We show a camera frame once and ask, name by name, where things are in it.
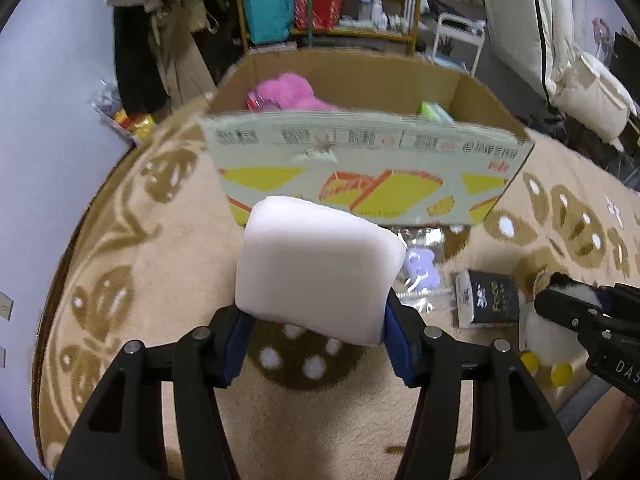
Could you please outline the black white panda plush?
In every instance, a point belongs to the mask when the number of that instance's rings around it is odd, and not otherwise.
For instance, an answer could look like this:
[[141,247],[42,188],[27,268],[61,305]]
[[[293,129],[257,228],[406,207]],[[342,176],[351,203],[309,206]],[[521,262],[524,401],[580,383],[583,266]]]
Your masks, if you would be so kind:
[[541,388],[560,388],[574,380],[574,364],[584,354],[577,334],[536,313],[536,296],[551,283],[552,273],[541,271],[534,281],[533,299],[524,304],[518,321],[521,360]]

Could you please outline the green tissue pack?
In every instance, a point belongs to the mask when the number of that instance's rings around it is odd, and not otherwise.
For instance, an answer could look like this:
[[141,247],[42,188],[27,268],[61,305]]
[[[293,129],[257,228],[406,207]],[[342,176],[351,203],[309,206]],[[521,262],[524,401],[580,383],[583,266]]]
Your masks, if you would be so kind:
[[423,101],[420,106],[419,115],[430,122],[445,125],[454,124],[452,117],[437,103]]

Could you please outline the pink plush bear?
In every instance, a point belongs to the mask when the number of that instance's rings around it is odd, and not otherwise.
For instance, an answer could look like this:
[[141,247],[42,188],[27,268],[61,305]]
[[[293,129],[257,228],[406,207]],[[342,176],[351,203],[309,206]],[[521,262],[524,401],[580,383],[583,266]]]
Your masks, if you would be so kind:
[[262,110],[314,110],[330,112],[337,107],[316,97],[308,80],[296,73],[284,73],[265,80],[247,92],[246,107]]

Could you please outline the purple toy in plastic bag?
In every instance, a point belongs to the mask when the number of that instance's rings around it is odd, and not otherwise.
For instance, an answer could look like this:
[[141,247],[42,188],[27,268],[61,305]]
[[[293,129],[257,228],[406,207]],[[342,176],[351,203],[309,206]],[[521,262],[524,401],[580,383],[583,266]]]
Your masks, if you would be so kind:
[[445,257],[441,228],[391,228],[405,246],[405,260],[393,284],[399,301],[421,314],[454,307],[450,279],[439,270]]

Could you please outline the beige patterned blanket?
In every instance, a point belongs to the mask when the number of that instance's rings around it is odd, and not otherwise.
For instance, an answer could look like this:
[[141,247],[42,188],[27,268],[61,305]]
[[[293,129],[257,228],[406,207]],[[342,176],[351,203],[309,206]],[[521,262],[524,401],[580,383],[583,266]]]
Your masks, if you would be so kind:
[[[534,143],[483,223],[442,231],[442,281],[509,274],[525,296],[552,272],[637,285],[638,194],[548,136]],[[48,468],[126,341],[175,341],[230,304],[242,235],[189,116],[118,165],[51,289],[37,414]],[[216,398],[245,479],[390,479],[418,394],[381,347],[257,323],[241,375]]]

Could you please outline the cardboard box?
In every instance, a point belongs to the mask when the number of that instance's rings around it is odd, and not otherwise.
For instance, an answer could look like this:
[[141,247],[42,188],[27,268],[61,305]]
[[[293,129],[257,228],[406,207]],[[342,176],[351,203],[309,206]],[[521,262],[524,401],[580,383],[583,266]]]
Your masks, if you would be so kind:
[[[337,107],[262,110],[247,92],[284,73]],[[419,115],[439,104],[453,125]],[[247,55],[200,127],[235,219],[271,195],[381,226],[474,226],[518,175],[533,140],[474,77],[418,58],[349,49]]]

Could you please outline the white rolling cart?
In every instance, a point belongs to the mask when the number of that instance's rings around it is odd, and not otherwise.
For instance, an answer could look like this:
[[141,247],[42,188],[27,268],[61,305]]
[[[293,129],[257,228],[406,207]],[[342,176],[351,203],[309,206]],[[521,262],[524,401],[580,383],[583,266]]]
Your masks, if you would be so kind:
[[[485,21],[470,20],[452,13],[441,13],[436,21],[430,59],[440,66],[453,68],[474,77],[478,64],[480,64],[480,56],[484,50],[485,41]],[[458,44],[472,47],[474,49],[472,63],[468,65],[463,61],[456,60],[450,53],[445,53],[442,50],[445,44],[450,44],[451,47],[455,47]]]

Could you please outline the cream folded mattress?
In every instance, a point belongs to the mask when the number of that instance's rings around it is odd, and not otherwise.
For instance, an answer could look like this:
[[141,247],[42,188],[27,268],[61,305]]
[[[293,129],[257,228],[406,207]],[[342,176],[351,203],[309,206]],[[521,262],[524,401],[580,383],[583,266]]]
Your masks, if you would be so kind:
[[637,107],[624,85],[582,48],[586,0],[484,0],[492,50],[547,103],[603,143],[623,149]]

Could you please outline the bag of toys on floor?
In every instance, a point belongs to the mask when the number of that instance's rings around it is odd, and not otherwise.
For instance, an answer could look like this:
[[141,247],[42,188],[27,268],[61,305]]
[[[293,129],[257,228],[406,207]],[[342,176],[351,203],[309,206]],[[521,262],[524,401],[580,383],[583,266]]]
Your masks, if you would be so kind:
[[128,114],[116,84],[102,80],[90,98],[90,105],[100,116],[101,122],[125,141],[142,145],[151,139],[156,126],[153,116],[146,113]]

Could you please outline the wooden shelf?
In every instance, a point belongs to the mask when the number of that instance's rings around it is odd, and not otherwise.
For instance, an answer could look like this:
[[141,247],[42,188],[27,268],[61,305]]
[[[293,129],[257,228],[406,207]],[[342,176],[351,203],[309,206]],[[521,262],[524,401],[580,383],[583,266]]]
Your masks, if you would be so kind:
[[[261,47],[275,46],[263,44],[255,46],[248,36],[248,26],[242,0],[236,0],[240,24],[241,44],[245,52]],[[324,44],[366,44],[371,47],[377,42],[401,44],[408,55],[416,52],[421,12],[421,0],[345,0],[341,18],[335,28],[314,30],[314,46]],[[298,29],[293,25],[290,36],[283,42],[292,41],[296,46],[308,47],[307,29]]]

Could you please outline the beige coat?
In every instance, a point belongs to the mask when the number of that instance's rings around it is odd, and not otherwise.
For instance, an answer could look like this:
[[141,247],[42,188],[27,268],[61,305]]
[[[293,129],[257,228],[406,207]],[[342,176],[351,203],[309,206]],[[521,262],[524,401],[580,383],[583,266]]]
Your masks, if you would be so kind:
[[203,0],[166,2],[151,13],[150,47],[171,108],[217,91],[194,32],[209,32]]

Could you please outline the green pole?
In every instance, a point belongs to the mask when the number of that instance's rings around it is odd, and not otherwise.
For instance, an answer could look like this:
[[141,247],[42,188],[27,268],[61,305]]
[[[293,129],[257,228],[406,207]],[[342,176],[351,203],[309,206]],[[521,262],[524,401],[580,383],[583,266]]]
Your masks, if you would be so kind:
[[307,44],[308,48],[314,47],[314,0],[306,0],[307,3]]

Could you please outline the teal bag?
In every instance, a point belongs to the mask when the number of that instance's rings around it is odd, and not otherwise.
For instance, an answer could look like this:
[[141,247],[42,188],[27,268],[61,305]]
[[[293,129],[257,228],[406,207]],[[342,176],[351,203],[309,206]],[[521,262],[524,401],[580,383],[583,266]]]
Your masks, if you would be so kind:
[[277,44],[290,36],[294,0],[242,0],[248,36],[255,46]]

